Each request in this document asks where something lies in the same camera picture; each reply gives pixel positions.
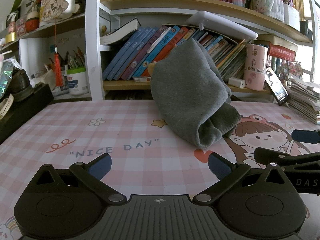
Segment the gray cloth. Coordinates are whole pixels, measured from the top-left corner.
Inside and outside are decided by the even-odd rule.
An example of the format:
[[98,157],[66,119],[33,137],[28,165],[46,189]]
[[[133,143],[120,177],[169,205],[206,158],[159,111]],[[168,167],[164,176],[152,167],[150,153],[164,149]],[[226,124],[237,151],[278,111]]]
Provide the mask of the gray cloth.
[[205,48],[194,39],[156,63],[151,93],[169,125],[181,138],[206,149],[230,137],[241,117],[231,106],[231,90]]

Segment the pink bottle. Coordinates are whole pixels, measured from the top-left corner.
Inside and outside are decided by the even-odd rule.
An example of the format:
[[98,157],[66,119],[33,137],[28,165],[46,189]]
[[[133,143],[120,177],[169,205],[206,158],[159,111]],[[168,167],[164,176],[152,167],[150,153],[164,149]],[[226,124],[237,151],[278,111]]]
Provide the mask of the pink bottle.
[[247,44],[247,59],[244,65],[245,87],[261,91],[267,65],[268,49],[263,46]]

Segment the pink checkered tablecloth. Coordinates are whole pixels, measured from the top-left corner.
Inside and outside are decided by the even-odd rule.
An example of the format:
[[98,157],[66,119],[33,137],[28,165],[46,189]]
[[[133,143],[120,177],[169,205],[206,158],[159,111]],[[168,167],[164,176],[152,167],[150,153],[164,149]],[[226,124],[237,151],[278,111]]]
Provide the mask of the pink checkered tablecloth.
[[[192,197],[218,181],[208,169],[212,151],[233,163],[244,161],[252,167],[258,166],[252,158],[256,147],[291,155],[320,151],[319,145],[292,141],[292,130],[314,130],[319,126],[290,109],[266,103],[232,105],[242,115],[241,122],[230,139],[221,139],[205,150],[175,135],[152,100],[84,101],[46,107],[0,145],[0,240],[21,236],[13,208],[45,163],[56,169],[68,168],[108,152],[112,167],[102,181],[127,197]],[[319,240],[320,197],[301,196],[308,215],[300,236]]]

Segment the white power adapter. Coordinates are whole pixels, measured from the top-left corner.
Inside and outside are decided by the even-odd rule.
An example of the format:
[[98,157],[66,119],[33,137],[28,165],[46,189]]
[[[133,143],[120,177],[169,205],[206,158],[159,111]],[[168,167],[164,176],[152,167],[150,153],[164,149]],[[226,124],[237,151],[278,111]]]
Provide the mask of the white power adapter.
[[228,84],[237,88],[244,88],[245,80],[240,78],[229,78]]

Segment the smartphone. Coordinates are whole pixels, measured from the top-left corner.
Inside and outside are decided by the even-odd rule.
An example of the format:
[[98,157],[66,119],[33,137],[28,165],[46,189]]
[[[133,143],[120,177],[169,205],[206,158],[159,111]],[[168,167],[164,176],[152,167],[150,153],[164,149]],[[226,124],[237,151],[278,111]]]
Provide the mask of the smartphone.
[[270,87],[273,95],[275,96],[278,104],[283,105],[290,98],[287,90],[284,85],[281,83],[280,79],[277,77],[276,73],[272,70],[271,67],[266,69],[266,74],[264,80]]

